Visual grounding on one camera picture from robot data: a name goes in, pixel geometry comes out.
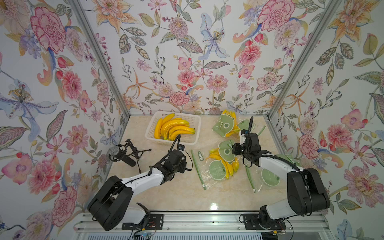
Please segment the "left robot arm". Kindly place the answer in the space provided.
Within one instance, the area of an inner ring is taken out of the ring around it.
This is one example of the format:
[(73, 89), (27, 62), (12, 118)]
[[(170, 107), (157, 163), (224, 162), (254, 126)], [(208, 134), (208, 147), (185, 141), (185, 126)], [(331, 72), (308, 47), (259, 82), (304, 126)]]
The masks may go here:
[(149, 170), (130, 178), (120, 179), (112, 176), (107, 179), (88, 205), (93, 221), (98, 222), (105, 231), (118, 224), (132, 224), (138, 230), (150, 222), (151, 212), (141, 203), (131, 204), (131, 200), (154, 187), (173, 180), (177, 173), (191, 171), (180, 150), (169, 151)]

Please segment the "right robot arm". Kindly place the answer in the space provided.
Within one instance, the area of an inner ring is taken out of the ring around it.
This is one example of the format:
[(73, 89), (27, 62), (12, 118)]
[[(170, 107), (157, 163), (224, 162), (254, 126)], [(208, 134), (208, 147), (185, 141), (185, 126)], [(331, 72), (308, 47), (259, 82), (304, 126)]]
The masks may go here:
[(232, 153), (242, 156), (251, 166), (272, 172), (287, 184), (285, 199), (260, 208), (260, 225), (266, 227), (290, 217), (309, 216), (330, 207), (330, 199), (319, 172), (313, 168), (301, 168), (262, 150), (257, 134), (242, 130), (240, 142), (233, 145)]

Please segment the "single yellow banana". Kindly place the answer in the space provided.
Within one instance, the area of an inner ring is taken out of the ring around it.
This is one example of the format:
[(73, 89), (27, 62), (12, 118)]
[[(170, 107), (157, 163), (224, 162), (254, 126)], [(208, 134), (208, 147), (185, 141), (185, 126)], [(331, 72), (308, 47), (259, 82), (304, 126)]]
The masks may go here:
[(163, 119), (159, 119), (157, 121), (156, 127), (155, 127), (155, 132), (154, 132), (154, 137), (155, 139), (161, 139), (161, 128), (163, 125)]
[(172, 120), (174, 118), (175, 114), (172, 113), (172, 114), (169, 114), (167, 115), (164, 119), (163, 119), (163, 122), (162, 122), (162, 127), (161, 127), (161, 134), (164, 135), (164, 130), (165, 130), (165, 126), (166, 126), (166, 123), (169, 122), (170, 120)]

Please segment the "zip-top bag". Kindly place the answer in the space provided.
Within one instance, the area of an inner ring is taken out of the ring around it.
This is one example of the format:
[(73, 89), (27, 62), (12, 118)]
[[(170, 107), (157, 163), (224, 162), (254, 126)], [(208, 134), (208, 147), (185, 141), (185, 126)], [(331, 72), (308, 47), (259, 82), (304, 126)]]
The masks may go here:
[(234, 140), (226, 140), (205, 153), (191, 151), (203, 190), (206, 191), (219, 182), (229, 180), (239, 170), (239, 158), (233, 154), (234, 144)]
[(235, 112), (225, 110), (213, 125), (212, 131), (221, 138), (229, 138), (239, 135), (242, 131), (247, 132), (250, 123), (251, 120), (249, 119), (244, 119), (239, 122)]
[(287, 180), (287, 173), (296, 171), (293, 165), (300, 165), (292, 155), (267, 155), (260, 160), (259, 167), (244, 157), (244, 166), (253, 193), (258, 193), (262, 187), (278, 187)]

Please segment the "yellow banana bunch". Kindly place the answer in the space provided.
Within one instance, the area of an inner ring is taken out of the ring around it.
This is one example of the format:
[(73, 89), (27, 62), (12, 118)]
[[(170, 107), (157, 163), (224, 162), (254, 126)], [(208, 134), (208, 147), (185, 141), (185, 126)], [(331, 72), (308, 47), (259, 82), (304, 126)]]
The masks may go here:
[(178, 135), (194, 135), (196, 130), (190, 127), (190, 123), (186, 120), (175, 119), (166, 123), (164, 135), (161, 134), (165, 140), (173, 141)]

